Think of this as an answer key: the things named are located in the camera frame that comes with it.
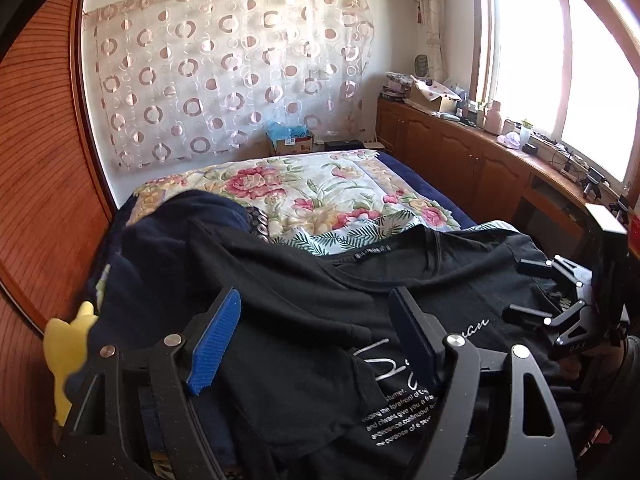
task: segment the window frame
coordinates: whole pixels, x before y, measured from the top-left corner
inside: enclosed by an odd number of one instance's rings
[[[469,95],[471,98],[481,102],[490,102],[493,99],[497,85],[498,70],[494,70],[494,67],[499,63],[499,44],[497,44],[497,35],[500,30],[500,19],[499,13],[497,12],[498,3],[499,0],[474,0],[474,52]],[[564,125],[566,123],[569,95],[571,91],[573,41],[569,0],[560,0],[560,4],[562,9],[562,22],[564,25],[561,99],[558,103],[558,114],[556,116],[554,130],[552,132],[540,130],[540,133],[546,135],[551,140],[562,142],[562,144],[571,149],[572,152],[583,158],[587,164],[596,168],[610,183],[610,187],[614,192],[618,194],[626,194],[630,189],[631,193],[629,193],[628,198],[632,204],[635,204],[638,200],[638,195],[640,194],[640,104],[638,107],[638,120],[636,121],[634,143],[629,157],[629,162],[626,167],[625,176],[621,182],[615,179],[608,171],[604,170],[604,168],[594,162],[591,158],[580,152],[580,150],[575,149],[567,142],[561,140],[562,131],[564,130]],[[588,5],[590,5],[594,12],[596,12],[597,9],[594,9],[589,2]],[[596,12],[596,15],[605,23],[607,29],[609,29],[612,35],[614,35],[616,42],[620,44],[620,38],[614,33],[614,30],[612,30],[612,28],[615,27],[611,27],[609,23],[605,22],[601,13]],[[620,45],[620,47],[623,49],[623,52],[628,59],[629,55],[627,49],[623,48],[622,45]],[[633,69],[636,69],[635,61],[635,58],[629,59]]]

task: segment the navy blue blanket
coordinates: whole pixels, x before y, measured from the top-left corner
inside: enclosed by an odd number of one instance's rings
[[[460,224],[461,229],[467,227],[473,227],[476,223],[469,218],[457,205],[444,196],[441,192],[435,189],[431,184],[425,181],[420,175],[415,173],[414,170],[405,166],[399,160],[394,159],[391,155],[386,153],[380,153],[378,160],[385,164],[391,171],[402,178],[409,186],[414,188],[422,196],[427,197],[430,200],[435,200],[444,209],[451,211],[451,215]]]

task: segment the plastic container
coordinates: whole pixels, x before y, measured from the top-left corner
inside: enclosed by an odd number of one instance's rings
[[[502,124],[502,134],[503,135],[510,134],[515,130],[516,130],[516,123],[511,119],[505,119],[504,123]]]
[[[504,118],[500,111],[502,106],[500,101],[490,102],[484,109],[484,129],[490,134],[500,135]]]
[[[484,105],[478,105],[478,118],[476,119],[476,126],[478,128],[484,128]]]
[[[522,121],[522,126],[520,127],[520,148],[522,148],[527,142],[529,142],[529,137],[531,136],[532,129],[533,124],[524,119]]]

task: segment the sheer curtain with circle pattern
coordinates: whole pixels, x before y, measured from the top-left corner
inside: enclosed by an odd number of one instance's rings
[[[360,132],[367,0],[125,0],[84,18],[94,134],[121,168],[233,150],[269,120]]]

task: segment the white wall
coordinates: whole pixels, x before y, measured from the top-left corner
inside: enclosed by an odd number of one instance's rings
[[[120,0],[84,0],[84,10],[89,12],[97,7],[103,7],[111,2],[117,1]],[[362,111],[367,137],[373,138],[376,123],[376,100],[382,85],[386,81],[385,73],[389,70],[405,73],[413,72],[415,45],[417,43],[417,25],[415,24],[416,4],[412,0],[367,1],[369,2],[370,12],[375,26],[375,36],[372,44],[372,57],[363,78],[364,95]],[[83,69],[85,73],[88,73],[88,70],[92,68],[83,67]],[[90,115],[97,116],[101,112],[99,103],[89,102],[88,107]],[[106,153],[106,150],[112,149],[107,139],[97,139],[97,144],[100,160],[103,161],[107,180],[118,206],[124,203],[135,187],[151,178],[224,162],[232,156],[236,158],[252,158],[267,155],[266,145],[258,145],[252,146],[246,152],[238,150],[239,153],[202,156],[189,162],[171,164],[165,168],[127,171],[115,166],[110,166],[109,163],[106,162],[108,160],[107,157],[102,156],[103,153]]]
[[[444,0],[444,12],[447,73],[451,81],[468,90],[474,54],[474,0]]]

